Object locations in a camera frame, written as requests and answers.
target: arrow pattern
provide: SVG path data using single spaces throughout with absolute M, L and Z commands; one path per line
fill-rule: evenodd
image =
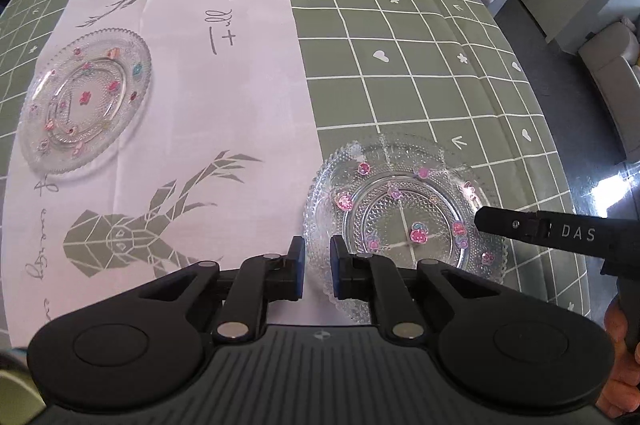
M 456 136 L 455 138 L 451 138 L 451 141 L 456 145 L 456 147 L 458 147 L 459 149 L 462 149 L 463 145 L 466 145 L 466 142 L 462 141 L 462 136 Z

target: human hand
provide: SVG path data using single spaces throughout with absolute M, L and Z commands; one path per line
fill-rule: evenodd
M 596 406 L 610 418 L 633 412 L 640 406 L 640 344 L 635 355 L 626 350 L 626 317 L 615 297 L 604 315 L 604 328 L 613 341 L 615 362 Z

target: clear glass plate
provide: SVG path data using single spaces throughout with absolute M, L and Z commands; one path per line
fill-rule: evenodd
M 352 142 L 324 162 L 306 201 L 310 272 L 358 323 L 369 321 L 366 305 L 333 298 L 329 240 L 336 233 L 350 253 L 380 253 L 405 268 L 438 259 L 502 282 L 504 240 L 474 226 L 485 205 L 500 206 L 494 190 L 458 156 L 427 140 L 379 134 Z
M 96 158 L 133 119 L 150 78 L 149 49 L 129 30 L 94 31 L 60 50 L 34 77 L 20 113 L 29 165 L 62 174 Z

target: logo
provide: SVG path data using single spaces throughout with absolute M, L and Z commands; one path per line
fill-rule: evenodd
M 318 339 L 320 342 L 324 342 L 326 339 L 331 338 L 331 333 L 322 329 L 321 331 L 316 331 L 314 333 L 314 338 Z

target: beige sofa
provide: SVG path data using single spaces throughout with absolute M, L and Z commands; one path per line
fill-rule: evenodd
M 640 161 L 640 44 L 621 22 L 588 40 L 578 54 L 604 98 L 631 163 Z

